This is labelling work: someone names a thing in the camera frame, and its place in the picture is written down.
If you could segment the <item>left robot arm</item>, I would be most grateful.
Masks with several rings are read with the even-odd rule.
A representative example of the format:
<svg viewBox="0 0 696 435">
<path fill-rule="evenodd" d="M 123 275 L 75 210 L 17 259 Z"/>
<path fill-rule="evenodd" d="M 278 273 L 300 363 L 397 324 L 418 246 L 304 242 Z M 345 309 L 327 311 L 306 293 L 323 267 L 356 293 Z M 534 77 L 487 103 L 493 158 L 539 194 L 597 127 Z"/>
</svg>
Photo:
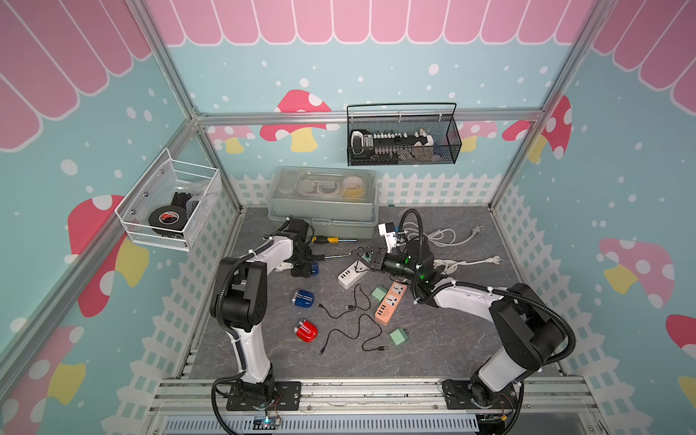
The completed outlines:
<svg viewBox="0 0 696 435">
<path fill-rule="evenodd" d="M 268 275 L 289 263 L 294 277 L 310 277 L 315 258 L 314 231 L 302 219 L 289 217 L 261 246 L 240 257 L 225 257 L 217 267 L 210 315 L 235 351 L 237 374 L 226 382 L 232 393 L 267 404 L 275 398 L 275 378 L 266 354 L 262 321 L 268 309 Z"/>
</svg>

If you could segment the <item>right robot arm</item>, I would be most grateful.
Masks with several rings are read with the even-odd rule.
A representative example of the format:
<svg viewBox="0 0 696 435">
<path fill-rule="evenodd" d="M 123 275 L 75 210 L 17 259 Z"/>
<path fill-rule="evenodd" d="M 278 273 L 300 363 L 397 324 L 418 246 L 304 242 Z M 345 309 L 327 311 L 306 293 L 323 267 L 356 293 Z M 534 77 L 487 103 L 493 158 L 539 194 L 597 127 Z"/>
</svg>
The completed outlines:
<svg viewBox="0 0 696 435">
<path fill-rule="evenodd" d="M 522 396 L 531 374 L 575 351 L 572 326 L 530 286 L 484 286 L 454 278 L 462 263 L 435 257 L 418 210 L 409 208 L 399 223 L 380 224 L 378 230 L 385 245 L 359 250 L 359 262 L 398 278 L 417 305 L 453 309 L 494 324 L 501 347 L 467 382 L 465 395 L 473 406 L 489 409 L 503 397 Z"/>
</svg>

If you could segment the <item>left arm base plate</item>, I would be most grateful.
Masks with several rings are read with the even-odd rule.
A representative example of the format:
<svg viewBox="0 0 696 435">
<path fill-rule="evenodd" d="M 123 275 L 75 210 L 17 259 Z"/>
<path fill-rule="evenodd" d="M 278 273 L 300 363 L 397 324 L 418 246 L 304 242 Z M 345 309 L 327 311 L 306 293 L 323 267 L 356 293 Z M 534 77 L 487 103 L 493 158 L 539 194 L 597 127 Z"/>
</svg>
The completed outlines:
<svg viewBox="0 0 696 435">
<path fill-rule="evenodd" d="M 227 398 L 227 411 L 298 411 L 301 382 L 237 382 Z"/>
</svg>

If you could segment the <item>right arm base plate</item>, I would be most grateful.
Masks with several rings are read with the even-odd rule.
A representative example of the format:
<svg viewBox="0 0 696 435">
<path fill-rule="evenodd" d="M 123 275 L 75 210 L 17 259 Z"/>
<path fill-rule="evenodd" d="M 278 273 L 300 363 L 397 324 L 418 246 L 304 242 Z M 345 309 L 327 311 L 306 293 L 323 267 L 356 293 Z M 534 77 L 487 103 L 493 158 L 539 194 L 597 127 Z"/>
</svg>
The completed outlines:
<svg viewBox="0 0 696 435">
<path fill-rule="evenodd" d="M 442 392 L 449 410 L 510 411 L 518 402 L 511 384 L 502 391 L 492 391 L 477 379 L 445 379 L 442 381 Z"/>
</svg>

